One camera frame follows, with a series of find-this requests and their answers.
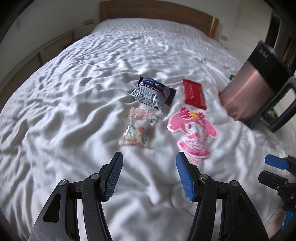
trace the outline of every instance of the red packet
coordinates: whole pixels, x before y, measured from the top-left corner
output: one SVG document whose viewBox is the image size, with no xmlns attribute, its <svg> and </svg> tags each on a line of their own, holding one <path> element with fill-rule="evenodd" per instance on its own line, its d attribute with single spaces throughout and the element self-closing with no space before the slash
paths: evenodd
<svg viewBox="0 0 296 241">
<path fill-rule="evenodd" d="M 199 109 L 206 110 L 205 97 L 202 92 L 202 85 L 192 80 L 183 79 L 185 103 Z"/>
</svg>

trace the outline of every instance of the white cabinet door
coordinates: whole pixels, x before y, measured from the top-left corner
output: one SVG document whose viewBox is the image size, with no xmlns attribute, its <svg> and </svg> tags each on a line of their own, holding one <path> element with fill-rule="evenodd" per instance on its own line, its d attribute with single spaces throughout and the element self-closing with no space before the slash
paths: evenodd
<svg viewBox="0 0 296 241">
<path fill-rule="evenodd" d="M 259 40 L 265 40 L 271 7 L 263 0 L 242 0 L 237 13 L 236 26 L 229 50 L 242 61 L 246 61 Z"/>
</svg>

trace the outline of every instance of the my melody sticker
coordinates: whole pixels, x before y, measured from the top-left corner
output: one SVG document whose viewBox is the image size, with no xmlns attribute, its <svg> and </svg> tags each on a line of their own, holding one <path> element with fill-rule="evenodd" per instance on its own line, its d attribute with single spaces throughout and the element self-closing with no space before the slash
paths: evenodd
<svg viewBox="0 0 296 241">
<path fill-rule="evenodd" d="M 202 112 L 189 112 L 181 107 L 180 112 L 173 114 L 168 121 L 168 129 L 172 132 L 182 131 L 186 135 L 177 142 L 191 163 L 199 164 L 210 155 L 207 148 L 208 136 L 217 137 L 217 132 Z"/>
</svg>

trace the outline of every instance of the bed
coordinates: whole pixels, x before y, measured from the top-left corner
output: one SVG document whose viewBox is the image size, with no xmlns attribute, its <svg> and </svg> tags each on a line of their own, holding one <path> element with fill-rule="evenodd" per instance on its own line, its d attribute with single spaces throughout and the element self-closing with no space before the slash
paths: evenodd
<svg viewBox="0 0 296 241">
<path fill-rule="evenodd" d="M 202 84 L 205 115 L 218 132 L 198 168 L 217 181 L 238 180 L 275 233 L 281 199 L 257 177 L 268 170 L 291 180 L 264 157 L 295 155 L 295 131 L 289 123 L 275 134 L 263 126 L 251 130 L 222 108 L 219 91 L 243 63 L 212 39 L 218 20 L 157 1 L 106 1 L 100 11 L 103 22 L 37 70 L 0 113 L 0 206 L 13 228 L 27 239 L 60 180 L 84 180 L 120 151 L 124 166 L 103 204 L 113 240 L 185 240 L 197 204 L 186 198 L 176 169 L 183 134 L 168 131 L 167 122 L 182 104 L 182 79 L 189 78 Z M 119 146 L 130 108 L 152 109 L 127 93 L 140 75 L 176 89 L 176 96 L 165 117 L 157 112 L 148 148 Z M 81 206 L 78 222 L 86 240 Z"/>
</svg>

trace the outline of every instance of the blue ribbed rubber pad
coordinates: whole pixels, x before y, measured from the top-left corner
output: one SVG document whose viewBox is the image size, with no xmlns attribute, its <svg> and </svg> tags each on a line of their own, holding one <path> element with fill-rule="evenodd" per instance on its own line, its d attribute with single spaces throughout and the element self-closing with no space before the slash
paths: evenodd
<svg viewBox="0 0 296 241">
<path fill-rule="evenodd" d="M 282 170 L 290 167 L 289 163 L 285 159 L 270 154 L 265 157 L 265 163 Z"/>
<path fill-rule="evenodd" d="M 120 155 L 116 160 L 116 163 L 113 166 L 112 171 L 109 174 L 109 177 L 106 180 L 104 197 L 107 200 L 108 198 L 113 196 L 122 166 L 123 166 L 123 155 L 120 153 Z"/>
<path fill-rule="evenodd" d="M 185 194 L 190 199 L 190 201 L 193 201 L 195 198 L 193 180 L 180 153 L 178 153 L 176 157 L 176 166 L 181 178 Z"/>
</svg>

